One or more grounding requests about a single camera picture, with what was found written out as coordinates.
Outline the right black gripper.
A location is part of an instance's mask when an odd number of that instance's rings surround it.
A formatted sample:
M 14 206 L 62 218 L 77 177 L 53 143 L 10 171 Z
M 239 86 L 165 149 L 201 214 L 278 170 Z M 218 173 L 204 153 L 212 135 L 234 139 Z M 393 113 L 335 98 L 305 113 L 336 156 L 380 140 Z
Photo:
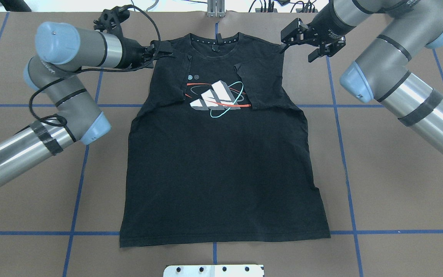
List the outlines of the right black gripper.
M 309 63 L 326 54 L 336 54 L 346 46 L 344 35 L 334 34 L 329 28 L 319 30 L 315 23 L 306 25 L 300 18 L 294 19 L 281 30 L 281 42 L 279 53 L 284 53 L 293 45 L 309 44 L 317 47 L 308 55 Z

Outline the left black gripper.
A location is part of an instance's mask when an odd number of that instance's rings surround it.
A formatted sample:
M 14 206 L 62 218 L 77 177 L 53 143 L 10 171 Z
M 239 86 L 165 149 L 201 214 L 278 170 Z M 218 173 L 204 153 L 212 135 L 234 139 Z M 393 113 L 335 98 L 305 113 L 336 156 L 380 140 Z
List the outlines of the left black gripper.
M 163 58 L 174 53 L 169 41 L 151 41 L 149 46 L 142 46 L 134 39 L 120 39 L 122 45 L 122 58 L 120 69 L 154 68 L 154 63 L 147 63 L 151 58 Z

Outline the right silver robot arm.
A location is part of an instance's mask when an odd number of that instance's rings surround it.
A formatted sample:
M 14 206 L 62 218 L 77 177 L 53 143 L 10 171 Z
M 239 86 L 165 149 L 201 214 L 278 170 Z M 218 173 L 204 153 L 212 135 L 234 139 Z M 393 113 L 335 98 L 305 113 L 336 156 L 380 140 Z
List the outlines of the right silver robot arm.
M 443 0 L 331 0 L 313 20 L 294 19 L 281 42 L 315 47 L 308 61 L 332 57 L 345 36 L 373 14 L 392 18 L 346 69 L 340 84 L 361 102 L 375 99 L 443 154 L 443 95 L 406 65 L 423 48 L 443 46 Z

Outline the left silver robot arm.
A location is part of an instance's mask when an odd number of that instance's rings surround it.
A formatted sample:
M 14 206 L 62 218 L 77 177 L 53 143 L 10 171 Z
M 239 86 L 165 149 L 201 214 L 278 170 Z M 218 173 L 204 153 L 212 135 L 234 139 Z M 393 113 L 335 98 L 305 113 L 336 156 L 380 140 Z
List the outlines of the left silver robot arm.
M 149 46 L 111 29 L 86 30 L 70 23 L 44 22 L 35 35 L 36 55 L 23 69 L 34 90 L 28 100 L 32 122 L 0 142 L 0 187 L 76 142 L 95 142 L 111 124 L 79 74 L 131 72 L 152 67 L 161 52 L 159 38 Z

